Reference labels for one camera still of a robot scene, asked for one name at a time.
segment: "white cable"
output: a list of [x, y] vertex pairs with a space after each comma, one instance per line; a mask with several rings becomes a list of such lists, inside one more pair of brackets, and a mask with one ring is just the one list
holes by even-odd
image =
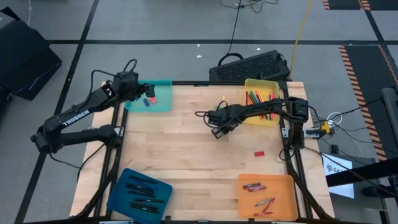
[[27, 8], [27, 10], [29, 11], [29, 16], [27, 18], [27, 26], [30, 27], [30, 17], [32, 15], [32, 6], [30, 5], [30, 0], [28, 0], [28, 3], [29, 3], [29, 7]]
[[[340, 115], [340, 120], [339, 120], [338, 122], [334, 122], [333, 120], [329, 120], [330, 116], [331, 116], [331, 115], [334, 115], [334, 114]], [[333, 127], [334, 124], [339, 125], [339, 124], [343, 121], [343, 116], [340, 114], [340, 112], [332, 112], [331, 114], [329, 114], [329, 116], [326, 118], [326, 120], [328, 121], [329, 126], [330, 126], [330, 127]]]
[[348, 137], [351, 139], [351, 141], [353, 141], [354, 143], [355, 143], [355, 145], [356, 145], [356, 147], [359, 149], [359, 151], [361, 152], [361, 157], [363, 156], [363, 151], [362, 151], [362, 149], [361, 149], [361, 146], [358, 144], [358, 142], [356, 142], [355, 141], [355, 139], [353, 139], [351, 136], [349, 136], [348, 135]]

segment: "yellow cable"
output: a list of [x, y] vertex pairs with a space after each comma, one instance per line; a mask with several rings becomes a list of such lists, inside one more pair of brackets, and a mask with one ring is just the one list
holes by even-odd
[[292, 65], [290, 66], [289, 79], [291, 78], [292, 73], [293, 73], [293, 69], [294, 69], [294, 59], [295, 59], [295, 57], [296, 57], [297, 43], [298, 43], [299, 40], [300, 40], [301, 32], [302, 32], [303, 29], [304, 29], [305, 21], [307, 20], [307, 17], [308, 17], [308, 15], [310, 14], [311, 6], [312, 6], [312, 1], [313, 1], [313, 0], [310, 0], [310, 3], [308, 4], [308, 8], [307, 8], [307, 11], [305, 12], [304, 19], [303, 19], [303, 21], [301, 22], [300, 30], [298, 31], [298, 36], [297, 36], [296, 42], [294, 43], [293, 57], [292, 57]]

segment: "yellow connector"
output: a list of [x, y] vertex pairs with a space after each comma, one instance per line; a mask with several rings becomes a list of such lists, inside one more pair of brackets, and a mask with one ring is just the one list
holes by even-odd
[[330, 127], [328, 121], [323, 122], [321, 130], [326, 131], [327, 134], [330, 134]]

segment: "orange tray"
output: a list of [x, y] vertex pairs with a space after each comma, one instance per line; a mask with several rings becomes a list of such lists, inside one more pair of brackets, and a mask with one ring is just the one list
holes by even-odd
[[[244, 185], [260, 182], [265, 185], [265, 190], [249, 192], [243, 189]], [[267, 218], [269, 220], [294, 221], [299, 215], [295, 200], [294, 182], [289, 175], [259, 175], [240, 174], [238, 178], [239, 214], [245, 218]], [[271, 215], [254, 216], [261, 213], [268, 203], [258, 207], [255, 205], [265, 199], [275, 198], [274, 203], [267, 209]]]

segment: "orange striped floor tape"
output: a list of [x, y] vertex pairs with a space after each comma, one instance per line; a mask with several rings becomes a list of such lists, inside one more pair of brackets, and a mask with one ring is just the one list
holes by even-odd
[[398, 85], [398, 78], [397, 78], [397, 75], [396, 75], [396, 73], [394, 72], [394, 69], [392, 69], [392, 66], [391, 66], [391, 64], [390, 64], [390, 61], [389, 61], [388, 58], [387, 58], [386, 52], [384, 51], [384, 49], [383, 49], [380, 45], [379, 45], [378, 47], [379, 47], [379, 49], [380, 49], [380, 51], [381, 51], [381, 54], [382, 54], [383, 57], [384, 57], [384, 60], [386, 61], [386, 64], [387, 64], [387, 66], [388, 66], [388, 69], [389, 69], [390, 72], [391, 72], [392, 77], [393, 77], [394, 80], [396, 81], [396, 85]]
[[369, 5], [368, 0], [359, 0], [359, 6], [361, 7], [361, 9], [365, 9], [365, 10], [371, 10], [371, 6]]
[[322, 0], [322, 3], [323, 3], [323, 6], [325, 7], [325, 9], [327, 9], [327, 10], [330, 9], [328, 0]]
[[[354, 94], [356, 97], [356, 100], [358, 101], [358, 104], [360, 106], [363, 106], [366, 104], [365, 99], [363, 97], [361, 87], [359, 86], [358, 80], [356, 79], [356, 75], [354, 72], [354, 69], [351, 66], [351, 62], [348, 58], [348, 54], [346, 51], [346, 48], [344, 46], [339, 46], [338, 47], [340, 50], [341, 58], [343, 59], [344, 66], [346, 67], [347, 75], [349, 78], [349, 81], [351, 82], [351, 85], [353, 86]], [[394, 79], [398, 83], [398, 78], [396, 78], [395, 73], [393, 74]], [[368, 128], [369, 135], [372, 139], [373, 146], [376, 150], [377, 157], [379, 158], [380, 161], [385, 161], [386, 158], [386, 153], [384, 152], [383, 146], [380, 142], [379, 135], [377, 133], [376, 128], [373, 125], [373, 120], [372, 117], [369, 113], [369, 110], [366, 107], [361, 108], [362, 116], [363, 119], [365, 120], [365, 124]]]

